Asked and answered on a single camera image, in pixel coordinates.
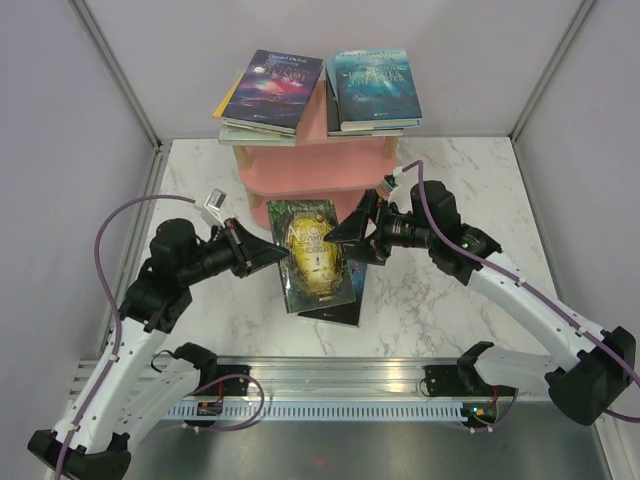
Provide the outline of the green gold fantasy book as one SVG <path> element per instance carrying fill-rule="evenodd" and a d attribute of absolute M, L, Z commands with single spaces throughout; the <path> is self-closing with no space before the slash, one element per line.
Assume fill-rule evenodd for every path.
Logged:
<path fill-rule="evenodd" d="M 273 242 L 289 252 L 279 262 L 286 311 L 298 314 L 354 301 L 343 249 L 325 240 L 338 224 L 334 203 L 271 200 L 267 212 Z"/>

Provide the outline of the dark Emily Bronte book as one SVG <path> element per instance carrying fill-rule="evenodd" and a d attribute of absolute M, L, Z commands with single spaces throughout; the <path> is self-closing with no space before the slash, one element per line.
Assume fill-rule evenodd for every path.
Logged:
<path fill-rule="evenodd" d="M 364 294 L 367 265 L 362 262 L 348 261 L 355 300 L 341 305 L 323 307 L 298 314 L 299 317 L 320 320 L 332 324 L 358 327 Z"/>

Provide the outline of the dark Moon and Sixpence book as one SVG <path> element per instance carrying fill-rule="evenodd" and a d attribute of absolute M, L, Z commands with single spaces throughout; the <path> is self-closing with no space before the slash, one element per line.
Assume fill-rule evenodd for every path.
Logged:
<path fill-rule="evenodd" d="M 337 137 L 329 138 L 347 138 L 347 137 L 399 137 L 404 135 L 404 129 L 382 129 L 377 128 L 373 130 L 355 130 L 355 131 L 343 131 Z"/>

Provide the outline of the pale green Great Gatsby book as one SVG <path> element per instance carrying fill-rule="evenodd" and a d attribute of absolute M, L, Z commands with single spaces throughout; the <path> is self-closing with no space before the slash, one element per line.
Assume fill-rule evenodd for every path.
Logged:
<path fill-rule="evenodd" d="M 223 125 L 218 136 L 218 143 L 225 146 L 290 147 L 296 144 L 296 138 L 293 136 Z"/>

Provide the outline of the blue 20000 Leagues book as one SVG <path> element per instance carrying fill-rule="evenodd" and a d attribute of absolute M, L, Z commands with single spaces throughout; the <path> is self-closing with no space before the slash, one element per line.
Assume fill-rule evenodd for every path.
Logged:
<path fill-rule="evenodd" d="M 421 124 L 422 110 L 403 48 L 338 51 L 331 60 L 330 80 L 345 132 Z"/>

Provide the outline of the yellow Little Prince book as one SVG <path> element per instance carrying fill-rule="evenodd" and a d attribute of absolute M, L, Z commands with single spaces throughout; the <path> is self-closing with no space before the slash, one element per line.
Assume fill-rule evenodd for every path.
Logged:
<path fill-rule="evenodd" d="M 232 96 L 234 95 L 238 85 L 240 84 L 242 78 L 244 76 L 243 72 L 239 72 L 236 79 L 234 80 L 234 83 L 232 84 L 231 88 L 227 91 L 227 93 L 225 94 L 224 98 L 222 99 L 222 101 L 220 102 L 220 104 L 216 107 L 216 109 L 214 110 L 212 117 L 214 119 L 220 119 L 227 107 L 227 105 L 229 104 Z"/>

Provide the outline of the light blue book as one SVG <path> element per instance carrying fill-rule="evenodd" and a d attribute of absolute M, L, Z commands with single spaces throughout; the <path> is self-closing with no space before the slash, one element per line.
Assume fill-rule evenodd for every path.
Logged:
<path fill-rule="evenodd" d="M 333 90 L 330 68 L 328 66 L 325 67 L 325 78 L 327 135 L 329 137 L 337 137 L 342 130 L 340 126 L 338 102 Z"/>

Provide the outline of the purple Robinson Crusoe book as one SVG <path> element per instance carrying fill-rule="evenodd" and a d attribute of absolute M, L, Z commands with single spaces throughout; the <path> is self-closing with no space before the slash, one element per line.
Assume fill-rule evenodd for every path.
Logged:
<path fill-rule="evenodd" d="M 258 49 L 219 118 L 293 137 L 324 69 L 320 58 Z"/>

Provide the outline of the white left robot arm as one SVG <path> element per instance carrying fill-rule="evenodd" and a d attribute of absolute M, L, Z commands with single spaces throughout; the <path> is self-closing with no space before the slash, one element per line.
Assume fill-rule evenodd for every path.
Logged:
<path fill-rule="evenodd" d="M 186 219 L 160 224 L 150 256 L 126 292 L 106 351 L 69 413 L 36 431 L 29 451 L 56 478 L 120 479 L 134 448 L 181 398 L 211 393 L 219 381 L 217 356 L 187 342 L 137 396 L 144 368 L 192 302 L 191 286 L 229 271 L 247 277 L 286 258 L 287 249 L 248 232 L 235 218 L 201 240 Z"/>

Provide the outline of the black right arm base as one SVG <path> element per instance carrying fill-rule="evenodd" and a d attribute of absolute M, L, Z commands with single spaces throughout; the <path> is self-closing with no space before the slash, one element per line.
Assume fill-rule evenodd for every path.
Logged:
<path fill-rule="evenodd" d="M 429 398 L 461 400 L 465 420 L 459 428 L 470 435 L 491 434 L 514 410 L 519 391 L 512 387 L 491 386 L 479 377 L 463 379 L 453 364 L 431 364 L 423 367 L 419 392 Z"/>

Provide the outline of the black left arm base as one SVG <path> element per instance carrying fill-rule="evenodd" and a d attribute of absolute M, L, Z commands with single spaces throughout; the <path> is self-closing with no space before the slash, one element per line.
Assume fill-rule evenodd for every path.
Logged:
<path fill-rule="evenodd" d="M 249 417 L 247 417 L 243 421 L 240 421 L 239 423 L 219 425 L 220 421 L 226 420 L 223 415 L 225 407 L 225 385 L 232 380 L 238 380 L 240 383 L 253 385 L 258 392 L 258 406 Z M 204 394 L 212 388 L 214 388 L 218 394 L 218 397 L 212 403 L 212 406 L 201 408 L 201 410 L 204 412 L 204 415 L 200 415 L 195 419 L 183 419 L 180 424 L 182 429 L 191 430 L 194 433 L 201 433 L 205 431 L 232 432 L 250 428 L 251 426 L 259 422 L 261 414 L 263 413 L 266 406 L 266 391 L 263 385 L 252 375 L 248 373 L 230 373 L 221 375 L 215 380 L 212 380 L 211 382 L 198 387 L 192 392 L 192 395 L 199 396 L 200 394 Z"/>

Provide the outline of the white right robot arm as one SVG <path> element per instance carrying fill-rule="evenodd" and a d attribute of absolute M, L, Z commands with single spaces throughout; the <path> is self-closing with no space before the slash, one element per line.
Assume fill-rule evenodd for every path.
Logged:
<path fill-rule="evenodd" d="M 526 279 L 501 246 L 462 222 L 454 195 L 440 181 L 410 191 L 412 209 L 398 210 L 374 190 L 326 236 L 348 258 L 383 265 L 393 248 L 424 249 L 435 266 L 498 305 L 545 348 L 543 355 L 478 342 L 457 361 L 458 385 L 471 394 L 488 386 L 546 394 L 569 419 L 592 425 L 631 385 L 636 340 L 607 330 Z"/>

